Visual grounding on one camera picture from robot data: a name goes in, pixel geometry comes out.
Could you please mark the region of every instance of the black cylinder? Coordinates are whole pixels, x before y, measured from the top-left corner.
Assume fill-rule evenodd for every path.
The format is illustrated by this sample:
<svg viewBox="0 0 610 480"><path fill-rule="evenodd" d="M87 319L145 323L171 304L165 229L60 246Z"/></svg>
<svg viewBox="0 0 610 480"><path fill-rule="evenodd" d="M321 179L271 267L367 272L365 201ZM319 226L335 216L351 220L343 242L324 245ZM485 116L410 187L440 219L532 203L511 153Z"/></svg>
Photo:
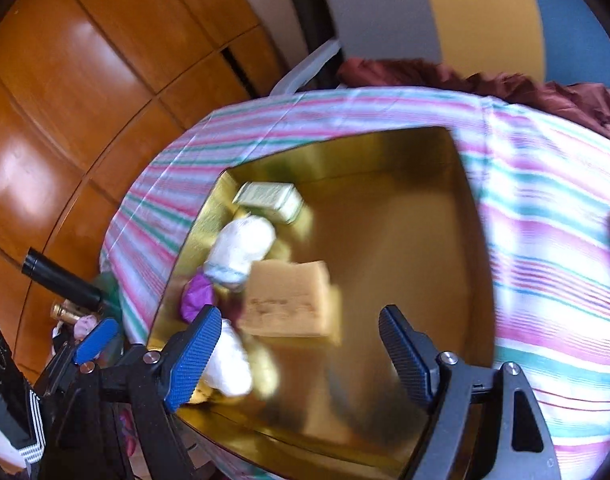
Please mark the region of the black cylinder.
<svg viewBox="0 0 610 480"><path fill-rule="evenodd" d="M51 292L94 312L102 301L102 291L30 248L22 264L22 273Z"/></svg>

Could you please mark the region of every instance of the gold lined tray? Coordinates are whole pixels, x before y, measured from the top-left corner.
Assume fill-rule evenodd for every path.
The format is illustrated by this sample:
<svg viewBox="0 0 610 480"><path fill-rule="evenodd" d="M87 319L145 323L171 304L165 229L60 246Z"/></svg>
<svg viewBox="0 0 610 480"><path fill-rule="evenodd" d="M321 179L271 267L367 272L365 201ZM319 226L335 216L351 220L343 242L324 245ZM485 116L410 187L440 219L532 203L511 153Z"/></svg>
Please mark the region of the gold lined tray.
<svg viewBox="0 0 610 480"><path fill-rule="evenodd" d="M437 348L490 365L492 285L464 170L444 128L316 142L224 172L178 257L148 346L185 327L182 288L247 181L293 182L306 208L277 226L268 258L326 261L337 291L331 338L243 335L254 390L236 401L185 406L179 416L242 458L288 478L397 478L426 423L378 336L397 304Z"/></svg>

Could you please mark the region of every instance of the white wall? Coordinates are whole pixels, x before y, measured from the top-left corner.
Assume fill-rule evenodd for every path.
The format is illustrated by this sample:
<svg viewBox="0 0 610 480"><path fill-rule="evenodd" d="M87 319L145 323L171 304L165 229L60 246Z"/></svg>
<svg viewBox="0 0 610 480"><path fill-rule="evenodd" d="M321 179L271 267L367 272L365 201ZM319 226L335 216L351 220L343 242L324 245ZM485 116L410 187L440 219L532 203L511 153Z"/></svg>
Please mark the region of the white wall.
<svg viewBox="0 0 610 480"><path fill-rule="evenodd" d="M285 61L293 67L307 56L291 0L247 0L274 39Z"/></svg>

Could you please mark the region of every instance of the wooden cabinet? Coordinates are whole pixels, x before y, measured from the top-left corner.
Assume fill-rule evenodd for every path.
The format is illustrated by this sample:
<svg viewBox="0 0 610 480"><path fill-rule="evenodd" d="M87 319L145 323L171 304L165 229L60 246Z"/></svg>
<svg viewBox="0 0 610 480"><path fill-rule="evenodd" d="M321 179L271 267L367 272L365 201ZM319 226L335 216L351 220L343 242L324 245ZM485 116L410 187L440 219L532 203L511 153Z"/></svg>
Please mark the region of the wooden cabinet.
<svg viewBox="0 0 610 480"><path fill-rule="evenodd" d="M27 249L93 278L146 165L282 74L246 0L12 4L0 23L0 325L26 374L45 365L56 300L21 275Z"/></svg>

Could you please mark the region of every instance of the striped fabric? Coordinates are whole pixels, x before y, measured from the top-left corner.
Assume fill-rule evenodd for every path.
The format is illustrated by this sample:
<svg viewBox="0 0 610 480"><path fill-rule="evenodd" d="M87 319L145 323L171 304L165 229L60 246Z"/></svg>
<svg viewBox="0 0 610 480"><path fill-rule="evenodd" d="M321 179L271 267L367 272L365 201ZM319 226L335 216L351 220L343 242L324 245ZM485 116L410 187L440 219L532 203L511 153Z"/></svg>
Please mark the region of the striped fabric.
<svg viewBox="0 0 610 480"><path fill-rule="evenodd" d="M22 449L19 449L18 452L25 462L28 464L35 464L42 458L42 455L45 452L45 430L42 423L42 415L40 414L40 399L31 389L27 390L27 397L27 404L32 410L32 425L34 426L33 435L36 439L36 443L23 447Z"/></svg>
<svg viewBox="0 0 610 480"><path fill-rule="evenodd" d="M496 362L521 364L565 480L610 448L610 141L494 98L425 88L308 92L223 108L161 152L106 234L130 339L145 342L180 247L218 174L313 140L451 129L478 202L496 301ZM214 460L265 478L242 461Z"/></svg>

